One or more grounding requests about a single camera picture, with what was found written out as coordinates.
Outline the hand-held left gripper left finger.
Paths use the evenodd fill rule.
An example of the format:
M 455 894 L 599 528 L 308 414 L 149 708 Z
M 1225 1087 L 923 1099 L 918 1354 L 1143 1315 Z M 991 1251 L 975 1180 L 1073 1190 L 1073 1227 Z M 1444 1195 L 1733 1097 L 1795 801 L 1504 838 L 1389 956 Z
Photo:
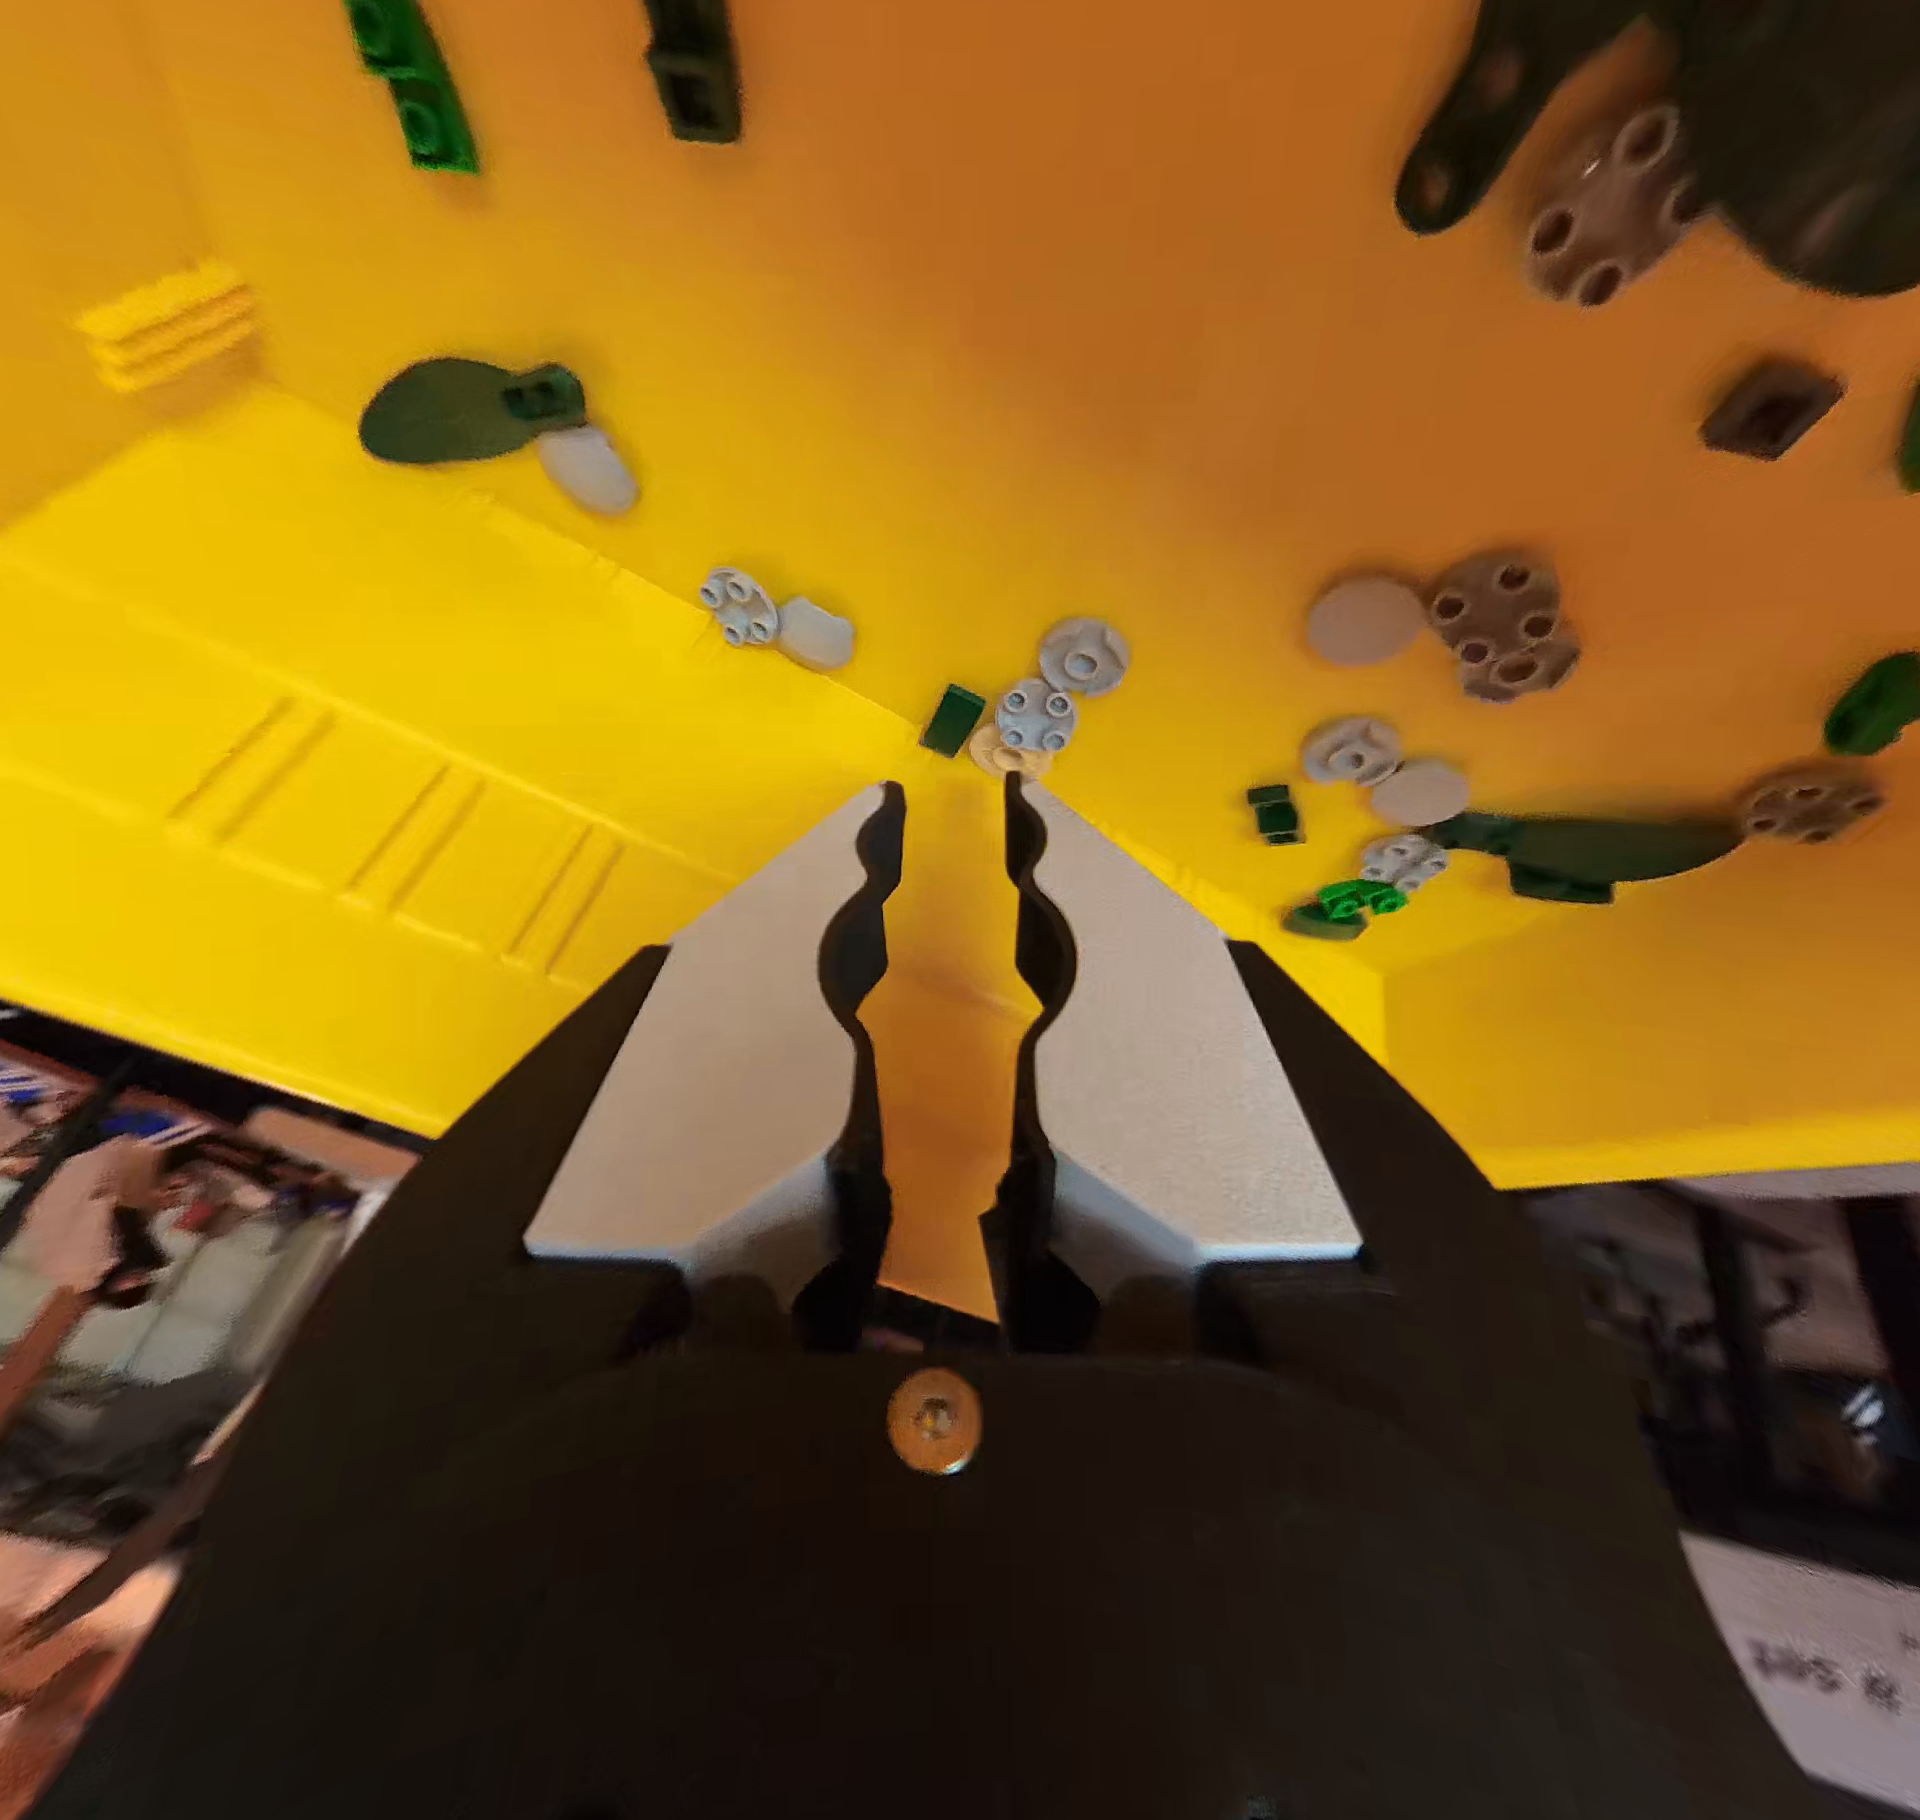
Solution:
M 524 1234 L 551 1260 L 754 1279 L 854 1351 L 893 1227 L 877 1048 L 905 796 L 865 788 L 666 946 Z

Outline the bright green lego plate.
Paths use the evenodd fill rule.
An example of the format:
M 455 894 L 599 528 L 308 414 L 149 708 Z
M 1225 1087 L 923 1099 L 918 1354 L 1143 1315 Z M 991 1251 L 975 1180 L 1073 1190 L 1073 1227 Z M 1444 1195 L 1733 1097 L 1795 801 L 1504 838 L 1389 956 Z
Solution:
M 341 0 L 363 67 L 386 85 L 407 158 L 429 174 L 476 177 L 480 149 L 419 0 Z

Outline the dark brown lego piece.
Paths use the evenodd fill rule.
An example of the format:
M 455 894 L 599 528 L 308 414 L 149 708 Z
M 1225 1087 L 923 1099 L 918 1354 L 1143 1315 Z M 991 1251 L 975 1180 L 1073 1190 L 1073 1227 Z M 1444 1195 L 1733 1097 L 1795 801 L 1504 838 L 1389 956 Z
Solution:
M 1800 358 L 1770 356 L 1713 406 L 1700 426 L 1710 453 L 1777 462 L 1846 397 L 1848 383 Z

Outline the yellow plastic bin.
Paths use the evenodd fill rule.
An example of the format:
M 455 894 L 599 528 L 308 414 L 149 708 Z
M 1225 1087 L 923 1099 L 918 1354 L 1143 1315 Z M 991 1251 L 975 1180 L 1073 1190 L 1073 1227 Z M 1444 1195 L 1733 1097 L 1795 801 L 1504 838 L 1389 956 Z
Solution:
M 6 0 L 6 994 L 424 1133 L 870 779 L 912 798 L 883 1013 L 985 1147 L 991 782 L 916 738 L 1050 623 L 1133 673 L 1055 788 L 1268 944 L 1500 1184 L 1916 1156 L 1916 742 L 1885 816 L 1526 904 L 1463 866 L 1280 934 L 1367 812 L 1255 779 L 1376 713 L 1504 812 L 1713 812 L 1916 648 L 1916 294 L 1704 224 L 1579 314 L 1518 267 L 1573 83 L 1476 218 L 1389 188 L 1474 0 L 731 0 L 740 146 L 671 137 L 641 0 L 419 0 L 482 172 L 408 163 L 341 0 Z M 563 365 L 637 476 L 376 461 L 403 366 Z M 1782 461 L 1700 426 L 1848 383 Z M 1549 553 L 1582 657 L 1474 703 L 1332 583 Z M 713 566 L 857 627 L 735 649 Z

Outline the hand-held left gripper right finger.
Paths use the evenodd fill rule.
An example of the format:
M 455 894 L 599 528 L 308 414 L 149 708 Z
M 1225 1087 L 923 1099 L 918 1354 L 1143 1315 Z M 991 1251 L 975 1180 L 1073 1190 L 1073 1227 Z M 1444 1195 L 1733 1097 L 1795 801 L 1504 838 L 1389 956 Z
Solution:
M 982 1220 L 1004 1341 L 1083 1351 L 1143 1279 L 1354 1263 L 1363 1234 L 1229 934 L 1046 785 L 1011 777 L 1001 807 L 1038 1002 Z

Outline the tan round lego plate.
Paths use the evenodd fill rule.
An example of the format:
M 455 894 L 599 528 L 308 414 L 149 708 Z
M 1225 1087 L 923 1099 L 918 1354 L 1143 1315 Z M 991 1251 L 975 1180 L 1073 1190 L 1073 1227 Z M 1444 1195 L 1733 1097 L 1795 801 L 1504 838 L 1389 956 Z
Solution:
M 1887 807 L 1887 788 L 1859 760 L 1813 760 L 1755 779 L 1738 801 L 1744 842 L 1825 848 L 1853 838 Z
M 1527 224 L 1527 285 L 1554 305 L 1597 311 L 1710 213 L 1678 103 L 1640 103 L 1556 163 Z
M 1444 566 L 1426 588 L 1426 610 L 1474 703 L 1552 694 L 1582 657 L 1562 578 L 1531 545 L 1497 545 Z

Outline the dark green lego plate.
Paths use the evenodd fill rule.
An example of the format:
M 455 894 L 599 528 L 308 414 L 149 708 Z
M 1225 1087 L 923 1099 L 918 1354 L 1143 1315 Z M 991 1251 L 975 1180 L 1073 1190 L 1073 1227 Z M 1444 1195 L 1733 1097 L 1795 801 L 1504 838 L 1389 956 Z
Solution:
M 735 146 L 744 103 L 728 0 L 641 0 L 645 66 L 668 131 L 683 144 Z

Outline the tan round lego tile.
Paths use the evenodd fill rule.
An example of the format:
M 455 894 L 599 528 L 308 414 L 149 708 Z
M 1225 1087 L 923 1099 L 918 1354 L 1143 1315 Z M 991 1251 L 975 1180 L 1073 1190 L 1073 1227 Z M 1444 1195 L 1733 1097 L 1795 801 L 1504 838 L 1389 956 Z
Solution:
M 1332 583 L 1312 604 L 1303 640 L 1332 665 L 1376 665 L 1406 656 L 1429 631 L 1429 604 L 1416 586 L 1388 574 Z
M 1471 777 L 1448 760 L 1406 760 L 1367 790 L 1367 807 L 1381 825 L 1429 827 L 1468 812 Z

